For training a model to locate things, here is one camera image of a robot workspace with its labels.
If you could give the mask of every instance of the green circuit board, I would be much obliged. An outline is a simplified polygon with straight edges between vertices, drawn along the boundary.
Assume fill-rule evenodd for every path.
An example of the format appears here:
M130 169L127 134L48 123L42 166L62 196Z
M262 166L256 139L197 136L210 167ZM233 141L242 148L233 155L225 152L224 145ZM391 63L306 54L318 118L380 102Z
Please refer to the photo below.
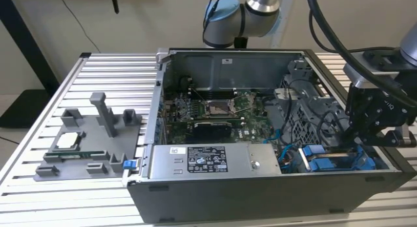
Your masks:
M237 96L230 100L224 100L224 103L220 103L220 100L205 102L183 98L173 102L177 105L169 108L166 122L169 144L186 144L187 137L193 136L193 124L198 122L233 124L230 137L212 143L252 142L261 144L266 138L274 136L274 129L265 115L261 98L257 98L256 93L250 91L238 91Z

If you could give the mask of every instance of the warning label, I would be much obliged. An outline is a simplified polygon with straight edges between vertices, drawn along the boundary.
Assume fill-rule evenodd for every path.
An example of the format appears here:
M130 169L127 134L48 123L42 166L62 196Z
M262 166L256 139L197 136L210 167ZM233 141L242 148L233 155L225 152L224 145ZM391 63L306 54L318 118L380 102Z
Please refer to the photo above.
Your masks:
M228 172L224 146L189 147L189 172Z

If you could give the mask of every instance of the sticker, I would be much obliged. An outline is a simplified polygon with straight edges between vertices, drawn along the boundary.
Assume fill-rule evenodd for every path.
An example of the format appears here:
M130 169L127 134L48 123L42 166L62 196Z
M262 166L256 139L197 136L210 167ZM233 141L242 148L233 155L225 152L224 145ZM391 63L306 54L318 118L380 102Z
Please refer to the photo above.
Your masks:
M233 64L233 59L222 59L222 64Z
M185 147L171 147L170 154L185 154Z
M228 158L224 146L187 148L189 172L228 172Z

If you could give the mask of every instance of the aluminum extrusion table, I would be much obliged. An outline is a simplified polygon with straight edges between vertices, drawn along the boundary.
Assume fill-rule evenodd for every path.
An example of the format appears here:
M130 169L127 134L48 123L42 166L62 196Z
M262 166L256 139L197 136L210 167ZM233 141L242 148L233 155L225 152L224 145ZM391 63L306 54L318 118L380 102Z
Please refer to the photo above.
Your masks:
M348 88L351 81L342 71L345 60L334 54L318 53L318 57ZM93 54L78 60L0 172L0 227L153 226L143 223L122 178L36 182L32 176L63 124L59 116L64 108L78 107L82 115L98 114L89 101L94 91L106 92L106 104L115 114L134 108L143 116L141 150L155 76L155 54ZM400 152L417 169L417 149L404 148ZM375 195L351 214L185 226L417 226L417 177L396 192Z

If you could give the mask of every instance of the floor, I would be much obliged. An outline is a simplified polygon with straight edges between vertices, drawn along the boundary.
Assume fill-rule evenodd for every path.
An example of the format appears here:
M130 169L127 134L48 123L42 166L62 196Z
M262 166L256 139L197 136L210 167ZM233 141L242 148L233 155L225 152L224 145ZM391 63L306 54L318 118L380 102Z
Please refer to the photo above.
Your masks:
M0 95L0 115L8 109L11 104L14 103L15 99L19 95ZM20 142L24 138L28 129L10 129L10 128L0 128L0 136ZM3 168L8 158L11 157L18 145L11 143L3 139L0 139L0 169Z

